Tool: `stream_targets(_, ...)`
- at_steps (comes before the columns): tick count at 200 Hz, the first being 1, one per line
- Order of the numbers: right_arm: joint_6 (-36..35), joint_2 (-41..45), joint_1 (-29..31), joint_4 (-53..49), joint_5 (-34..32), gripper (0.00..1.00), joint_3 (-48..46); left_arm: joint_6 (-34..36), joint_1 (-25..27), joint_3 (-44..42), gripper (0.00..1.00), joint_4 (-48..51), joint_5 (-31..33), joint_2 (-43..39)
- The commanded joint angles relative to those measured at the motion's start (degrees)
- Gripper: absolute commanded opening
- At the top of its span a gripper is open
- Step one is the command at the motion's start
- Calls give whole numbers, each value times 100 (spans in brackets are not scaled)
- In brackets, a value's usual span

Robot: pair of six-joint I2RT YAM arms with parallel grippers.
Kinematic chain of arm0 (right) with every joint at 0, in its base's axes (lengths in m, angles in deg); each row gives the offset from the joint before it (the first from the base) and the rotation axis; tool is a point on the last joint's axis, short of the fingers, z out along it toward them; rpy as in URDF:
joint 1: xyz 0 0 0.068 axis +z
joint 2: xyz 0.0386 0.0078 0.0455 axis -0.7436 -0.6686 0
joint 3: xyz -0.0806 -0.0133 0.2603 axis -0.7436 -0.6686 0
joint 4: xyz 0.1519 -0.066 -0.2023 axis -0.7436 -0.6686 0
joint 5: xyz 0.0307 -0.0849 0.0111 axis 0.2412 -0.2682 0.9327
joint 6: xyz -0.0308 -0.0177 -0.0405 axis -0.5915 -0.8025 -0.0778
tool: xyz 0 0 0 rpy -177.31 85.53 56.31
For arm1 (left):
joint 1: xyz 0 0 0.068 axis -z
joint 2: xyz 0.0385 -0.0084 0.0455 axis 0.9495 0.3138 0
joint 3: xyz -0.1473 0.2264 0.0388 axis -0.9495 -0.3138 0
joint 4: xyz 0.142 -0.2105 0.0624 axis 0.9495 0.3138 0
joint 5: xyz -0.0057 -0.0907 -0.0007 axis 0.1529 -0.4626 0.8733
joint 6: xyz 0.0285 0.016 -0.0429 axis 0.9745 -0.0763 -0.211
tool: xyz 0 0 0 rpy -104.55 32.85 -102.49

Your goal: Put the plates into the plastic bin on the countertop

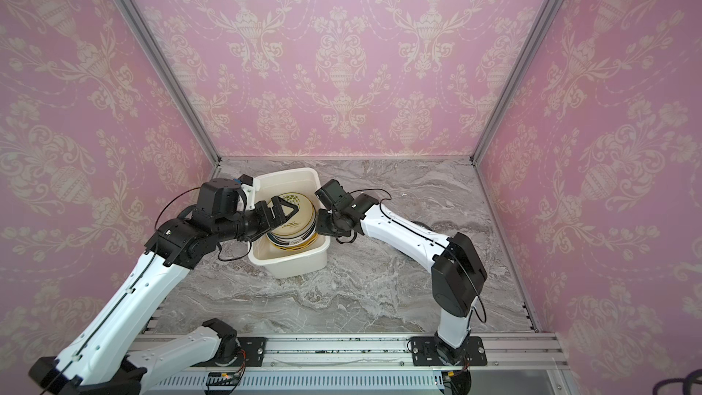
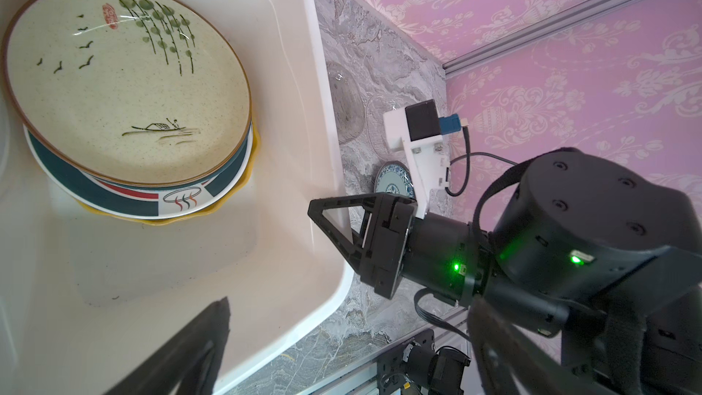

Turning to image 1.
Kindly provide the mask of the cream willow pattern plate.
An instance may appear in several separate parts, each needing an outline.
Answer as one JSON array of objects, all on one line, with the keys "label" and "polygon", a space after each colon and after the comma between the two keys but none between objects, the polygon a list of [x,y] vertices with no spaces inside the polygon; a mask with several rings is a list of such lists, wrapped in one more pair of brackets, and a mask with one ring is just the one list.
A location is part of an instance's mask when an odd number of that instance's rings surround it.
[{"label": "cream willow pattern plate", "polygon": [[316,223],[316,207],[312,201],[307,196],[296,192],[280,194],[279,197],[296,206],[297,211],[283,225],[273,230],[272,236],[289,243],[310,236]]}]

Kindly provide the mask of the white plate blue rim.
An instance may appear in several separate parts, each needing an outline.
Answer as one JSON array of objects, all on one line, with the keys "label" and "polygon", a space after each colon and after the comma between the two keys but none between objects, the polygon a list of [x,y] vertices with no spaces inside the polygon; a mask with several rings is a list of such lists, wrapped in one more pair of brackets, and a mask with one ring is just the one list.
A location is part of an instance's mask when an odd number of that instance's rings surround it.
[{"label": "white plate blue rim", "polygon": [[309,221],[303,225],[301,221],[292,219],[268,232],[267,238],[277,249],[287,252],[303,250],[317,239],[316,222]]}]

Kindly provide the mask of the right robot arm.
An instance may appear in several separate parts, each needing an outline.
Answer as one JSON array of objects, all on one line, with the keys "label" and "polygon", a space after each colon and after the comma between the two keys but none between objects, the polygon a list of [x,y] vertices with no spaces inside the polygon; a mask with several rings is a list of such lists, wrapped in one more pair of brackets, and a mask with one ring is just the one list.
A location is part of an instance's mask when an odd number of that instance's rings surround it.
[{"label": "right robot arm", "polygon": [[319,234],[341,244],[353,243],[360,235],[382,241],[431,276],[431,293],[441,309],[436,354],[447,365],[475,366],[471,323],[487,322],[482,300],[487,272],[471,238],[462,232],[434,232],[386,207],[391,195],[378,199],[365,189],[347,192],[336,179],[318,188],[316,198],[322,205],[316,219]]}]

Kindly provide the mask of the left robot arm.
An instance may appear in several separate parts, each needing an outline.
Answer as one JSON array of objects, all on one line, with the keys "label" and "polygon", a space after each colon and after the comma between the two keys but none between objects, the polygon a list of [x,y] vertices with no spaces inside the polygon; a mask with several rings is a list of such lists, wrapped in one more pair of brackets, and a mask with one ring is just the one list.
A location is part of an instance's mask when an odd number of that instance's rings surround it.
[{"label": "left robot arm", "polygon": [[29,378],[49,394],[142,394],[199,363],[226,366],[245,360],[236,329],[217,318],[145,356],[131,356],[128,349],[204,257],[226,241],[252,244],[299,210],[282,197],[257,200],[255,193],[248,176],[214,178],[199,187],[195,204],[156,227],[135,268],[98,316],[57,356],[39,358]]}]

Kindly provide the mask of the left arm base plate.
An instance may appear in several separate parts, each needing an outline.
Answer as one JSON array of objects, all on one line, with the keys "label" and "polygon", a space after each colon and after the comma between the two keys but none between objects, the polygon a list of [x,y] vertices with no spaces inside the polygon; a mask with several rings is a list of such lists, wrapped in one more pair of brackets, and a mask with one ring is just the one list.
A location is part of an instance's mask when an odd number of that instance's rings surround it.
[{"label": "left arm base plate", "polygon": [[263,365],[268,338],[245,336],[224,340],[208,366],[259,368]]}]

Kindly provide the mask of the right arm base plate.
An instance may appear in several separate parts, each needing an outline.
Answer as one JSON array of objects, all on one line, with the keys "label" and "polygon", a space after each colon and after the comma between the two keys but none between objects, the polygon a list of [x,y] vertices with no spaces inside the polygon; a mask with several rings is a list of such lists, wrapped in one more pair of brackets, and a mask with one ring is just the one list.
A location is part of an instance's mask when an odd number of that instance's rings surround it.
[{"label": "right arm base plate", "polygon": [[486,348],[478,336],[468,336],[454,349],[438,336],[412,336],[408,349],[416,367],[484,367],[488,363]]}]

